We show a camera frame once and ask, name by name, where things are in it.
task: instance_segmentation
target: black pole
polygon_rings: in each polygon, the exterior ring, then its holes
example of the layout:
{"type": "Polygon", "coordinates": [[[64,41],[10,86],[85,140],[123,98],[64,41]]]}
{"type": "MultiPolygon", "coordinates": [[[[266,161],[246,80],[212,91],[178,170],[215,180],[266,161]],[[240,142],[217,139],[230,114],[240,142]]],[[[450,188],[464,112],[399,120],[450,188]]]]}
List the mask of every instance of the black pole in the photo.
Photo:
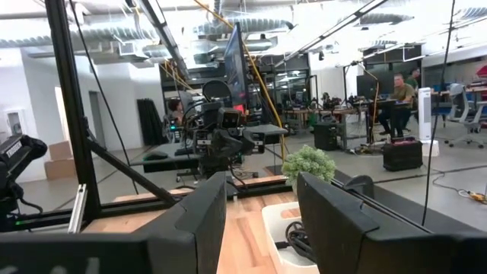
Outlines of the black pole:
{"type": "Polygon", "coordinates": [[[69,33],[65,0],[46,1],[46,12],[51,27],[54,54],[68,120],[71,146],[76,164],[78,183],[86,184],[88,196],[84,220],[93,221],[100,213],[100,197],[94,174],[93,159],[88,147],[88,125],[84,120],[83,102],[78,82],[75,56],[69,33]]]}
{"type": "Polygon", "coordinates": [[[347,70],[344,66],[343,68],[343,90],[345,91],[345,102],[348,102],[348,95],[347,95],[347,70]]]}

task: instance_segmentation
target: cable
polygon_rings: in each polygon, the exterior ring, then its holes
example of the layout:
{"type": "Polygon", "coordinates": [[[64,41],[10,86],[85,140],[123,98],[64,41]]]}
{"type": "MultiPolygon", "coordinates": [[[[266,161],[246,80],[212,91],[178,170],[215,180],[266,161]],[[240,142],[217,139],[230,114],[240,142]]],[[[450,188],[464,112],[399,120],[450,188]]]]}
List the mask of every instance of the cable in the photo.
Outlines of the cable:
{"type": "Polygon", "coordinates": [[[175,79],[175,78],[172,76],[172,74],[171,74],[171,73],[170,73],[168,70],[166,70],[166,68],[165,68],[165,67],[163,67],[163,66],[162,66],[162,64],[159,64],[159,66],[160,66],[160,67],[161,67],[161,69],[163,69],[163,70],[164,70],[164,71],[165,71],[165,72],[166,72],[166,73],[167,73],[167,74],[168,74],[168,75],[169,75],[169,76],[170,76],[170,77],[171,77],[171,78],[172,78],[174,81],[177,81],[178,83],[180,83],[180,84],[181,84],[182,86],[184,86],[185,88],[188,88],[188,89],[190,89],[190,90],[193,90],[193,88],[191,88],[191,86],[190,86],[190,85],[188,85],[188,83],[186,83],[186,82],[185,82],[185,81],[183,81],[182,79],[175,79]]]}
{"type": "Polygon", "coordinates": [[[300,221],[293,221],[285,230],[286,241],[276,242],[275,246],[278,250],[292,247],[294,251],[312,262],[316,262],[313,250],[311,250],[310,241],[304,226],[300,221]]]}
{"type": "MultiPolygon", "coordinates": [[[[454,11],[455,11],[455,0],[451,1],[451,14],[450,14],[450,27],[448,29],[448,40],[447,40],[447,48],[444,53],[444,61],[443,61],[443,68],[441,70],[441,88],[444,88],[444,73],[447,69],[447,60],[448,60],[448,52],[450,51],[450,39],[451,39],[451,31],[453,29],[454,24],[454,11]]],[[[438,108],[440,106],[440,101],[436,101],[435,111],[437,112],[434,118],[434,125],[433,125],[433,133],[431,134],[431,143],[429,144],[429,154],[428,154],[428,172],[426,175],[426,195],[425,195],[425,207],[423,208],[423,218],[421,220],[421,225],[425,225],[426,221],[426,212],[428,211],[428,199],[429,199],[429,180],[431,176],[431,153],[433,152],[433,143],[434,143],[434,135],[436,134],[436,128],[438,126],[438,108]]]]}
{"type": "Polygon", "coordinates": [[[19,198],[19,200],[21,201],[21,203],[25,204],[26,206],[30,206],[32,208],[35,208],[39,211],[39,214],[42,214],[44,211],[43,211],[43,208],[36,205],[36,204],[33,204],[32,202],[28,202],[26,200],[24,200],[24,198],[19,198]]]}
{"type": "MultiPolygon", "coordinates": [[[[100,84],[100,79],[98,79],[97,75],[97,70],[94,68],[93,61],[91,61],[90,53],[88,52],[88,47],[86,46],[86,41],[84,40],[83,32],[81,31],[81,26],[79,24],[78,16],[75,11],[75,5],[73,4],[73,0],[69,0],[69,4],[71,5],[71,9],[73,10],[73,15],[75,17],[75,23],[76,26],[78,27],[78,32],[79,32],[79,37],[81,38],[81,42],[83,43],[84,47],[84,52],[86,53],[86,57],[88,58],[88,61],[90,63],[91,70],[93,71],[94,79],[97,82],[97,86],[100,89],[101,97],[103,98],[103,101],[105,102],[105,105],[107,106],[108,110],[108,115],[110,116],[110,119],[112,120],[113,127],[115,128],[116,135],[118,136],[120,140],[120,144],[122,146],[123,150],[123,155],[125,156],[125,159],[127,161],[127,164],[130,165],[130,160],[129,156],[127,155],[127,150],[125,149],[125,144],[123,143],[122,136],[120,135],[120,131],[118,127],[116,126],[115,119],[113,118],[112,110],[110,109],[110,105],[108,104],[107,97],[105,97],[105,93],[103,92],[103,88],[101,87],[100,84]]],[[[134,186],[135,193],[138,194],[137,186],[135,185],[135,181],[132,180],[132,185],[134,186]]]]}
{"type": "MultiPolygon", "coordinates": [[[[206,11],[212,13],[217,19],[219,19],[221,22],[225,23],[229,28],[231,28],[232,30],[234,29],[234,26],[232,24],[228,23],[228,21],[226,21],[220,15],[218,15],[214,11],[210,10],[208,7],[206,7],[204,4],[202,4],[199,0],[194,0],[194,2],[196,4],[198,4],[200,7],[204,8],[206,11]]],[[[262,80],[262,77],[260,77],[259,70],[257,69],[256,64],[255,64],[252,56],[250,55],[250,52],[249,52],[249,49],[247,48],[247,45],[245,43],[242,43],[242,45],[243,45],[243,50],[245,50],[245,53],[249,56],[249,60],[250,60],[250,64],[252,65],[253,72],[256,75],[256,77],[259,79],[259,83],[260,83],[260,85],[262,86],[262,88],[264,90],[264,94],[266,95],[266,99],[269,102],[269,105],[270,105],[270,107],[272,109],[272,112],[274,113],[274,116],[275,116],[275,118],[276,118],[276,120],[278,122],[278,126],[280,128],[282,128],[281,119],[279,118],[279,115],[277,114],[277,110],[275,109],[274,104],[271,101],[271,97],[269,96],[269,92],[267,91],[266,84],[264,84],[264,80],[262,80]]],[[[284,158],[285,158],[285,152],[284,152],[285,139],[284,139],[284,135],[281,135],[280,138],[281,138],[282,161],[284,162],[284,158]]]]}

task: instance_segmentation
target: man sitting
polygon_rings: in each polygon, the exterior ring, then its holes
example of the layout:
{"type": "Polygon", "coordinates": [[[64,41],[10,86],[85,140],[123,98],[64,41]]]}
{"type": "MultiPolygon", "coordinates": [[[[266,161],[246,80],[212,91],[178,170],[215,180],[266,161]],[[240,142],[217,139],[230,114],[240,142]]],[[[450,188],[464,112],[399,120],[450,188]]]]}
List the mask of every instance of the man sitting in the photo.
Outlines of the man sitting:
{"type": "MultiPolygon", "coordinates": [[[[411,116],[411,108],[412,108],[412,97],[414,96],[415,91],[414,88],[404,83],[404,77],[402,74],[398,73],[394,75],[394,93],[390,97],[391,99],[396,99],[402,102],[409,102],[409,106],[397,108],[394,111],[394,118],[393,121],[394,127],[397,129],[397,136],[403,137],[403,121],[409,116],[411,116]]],[[[381,114],[379,114],[379,122],[384,128],[384,131],[381,132],[381,135],[387,135],[391,133],[391,128],[389,127],[389,123],[387,120],[391,118],[391,109],[383,110],[381,114]]]]}

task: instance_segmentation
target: wire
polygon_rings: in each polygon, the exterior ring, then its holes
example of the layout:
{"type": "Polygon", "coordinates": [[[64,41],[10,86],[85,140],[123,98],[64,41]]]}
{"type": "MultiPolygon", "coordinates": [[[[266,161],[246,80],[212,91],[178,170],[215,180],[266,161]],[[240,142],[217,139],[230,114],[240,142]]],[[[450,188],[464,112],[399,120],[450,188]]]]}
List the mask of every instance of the wire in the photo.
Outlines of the wire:
{"type": "MultiPolygon", "coordinates": [[[[194,0],[194,2],[196,4],[198,4],[200,7],[204,8],[206,11],[212,13],[217,19],[219,19],[221,22],[225,23],[229,28],[231,28],[232,30],[234,29],[234,26],[232,24],[228,23],[228,21],[226,21],[220,15],[216,14],[214,11],[212,11],[208,7],[204,6],[204,4],[202,4],[200,1],[194,0]]],[[[276,118],[276,120],[278,122],[278,126],[280,128],[282,128],[281,119],[279,118],[279,115],[277,114],[277,110],[275,109],[274,104],[271,101],[271,98],[269,96],[269,92],[267,91],[266,84],[264,84],[264,80],[262,80],[262,77],[260,77],[259,70],[257,69],[256,64],[255,64],[252,56],[250,55],[250,52],[249,52],[249,49],[247,48],[247,45],[245,43],[242,43],[242,45],[243,45],[243,49],[245,50],[245,53],[249,56],[249,60],[250,60],[250,64],[252,65],[253,72],[256,75],[256,77],[259,79],[259,83],[260,83],[261,87],[264,90],[264,94],[266,95],[266,99],[269,102],[269,105],[270,105],[270,107],[272,109],[272,112],[274,113],[274,116],[275,116],[275,118],[276,118]]],[[[282,161],[284,162],[284,158],[285,158],[285,152],[284,152],[285,139],[284,139],[284,135],[281,135],[280,138],[281,138],[282,161]]]]}
{"type": "MultiPolygon", "coordinates": [[[[98,78],[97,75],[97,70],[94,68],[93,61],[91,61],[90,53],[88,52],[88,47],[86,46],[86,41],[84,40],[83,32],[81,31],[81,26],[79,24],[78,16],[75,11],[75,5],[73,4],[73,0],[69,0],[69,4],[71,5],[71,9],[73,10],[73,15],[75,17],[75,23],[76,26],[78,27],[78,32],[79,32],[79,37],[81,38],[81,42],[83,43],[84,47],[84,52],[86,53],[86,57],[88,58],[88,61],[90,63],[91,70],[93,71],[94,79],[97,82],[97,86],[100,89],[101,97],[103,98],[103,101],[105,102],[105,105],[107,106],[108,110],[108,115],[110,116],[110,119],[112,120],[113,127],[115,128],[116,135],[118,136],[120,140],[120,144],[122,146],[123,150],[123,155],[125,156],[125,159],[127,161],[127,164],[130,165],[130,160],[129,156],[127,155],[127,150],[125,149],[125,144],[123,143],[122,136],[120,135],[120,131],[118,127],[116,126],[115,119],[113,118],[112,110],[110,109],[110,105],[108,104],[107,97],[105,96],[105,93],[103,92],[103,88],[101,87],[100,79],[98,78]]],[[[135,185],[135,181],[132,180],[132,185],[134,186],[135,193],[138,194],[137,186],[135,185]]]]}
{"type": "MultiPolygon", "coordinates": [[[[451,14],[450,14],[450,27],[448,29],[448,40],[447,40],[447,48],[444,52],[444,61],[443,61],[443,68],[441,70],[441,88],[444,88],[444,73],[447,68],[447,60],[448,60],[448,52],[450,51],[450,39],[451,39],[451,31],[453,30],[454,24],[454,12],[455,12],[455,0],[451,1],[451,14]]],[[[436,134],[436,128],[438,126],[438,108],[440,106],[440,101],[436,101],[435,111],[437,115],[434,117],[434,125],[433,125],[433,133],[431,134],[431,143],[429,144],[429,154],[428,154],[428,172],[426,175],[426,195],[425,195],[425,207],[423,208],[423,218],[421,220],[421,225],[425,225],[426,221],[426,212],[428,211],[428,199],[429,199],[429,180],[431,176],[431,153],[433,152],[433,143],[434,143],[434,135],[436,134]]]]}
{"type": "Polygon", "coordinates": [[[178,83],[180,83],[182,86],[184,86],[185,88],[189,89],[189,90],[194,90],[194,88],[191,88],[191,86],[186,83],[181,77],[177,76],[177,78],[175,78],[165,67],[162,66],[162,64],[159,64],[159,66],[161,67],[161,69],[163,69],[174,81],[177,81],[178,83]]]}
{"type": "Polygon", "coordinates": [[[30,206],[31,208],[35,208],[39,211],[39,214],[42,214],[44,211],[43,211],[43,208],[36,205],[36,204],[33,204],[32,202],[28,202],[26,200],[24,200],[24,198],[19,198],[19,200],[21,201],[21,203],[25,204],[26,206],[30,206]]]}

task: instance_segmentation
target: olive shirt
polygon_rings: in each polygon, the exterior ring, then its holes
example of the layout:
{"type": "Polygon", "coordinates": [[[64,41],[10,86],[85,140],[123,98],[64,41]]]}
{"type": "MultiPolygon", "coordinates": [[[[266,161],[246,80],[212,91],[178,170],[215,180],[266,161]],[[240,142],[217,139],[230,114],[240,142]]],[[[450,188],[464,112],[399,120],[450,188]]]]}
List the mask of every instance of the olive shirt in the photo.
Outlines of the olive shirt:
{"type": "Polygon", "coordinates": [[[416,78],[414,78],[412,75],[408,77],[406,84],[409,84],[413,89],[416,89],[419,86],[416,78]]]}
{"type": "Polygon", "coordinates": [[[410,84],[404,84],[402,87],[394,88],[394,93],[391,98],[396,100],[405,100],[406,97],[410,96],[413,97],[415,94],[414,88],[410,84]]]}

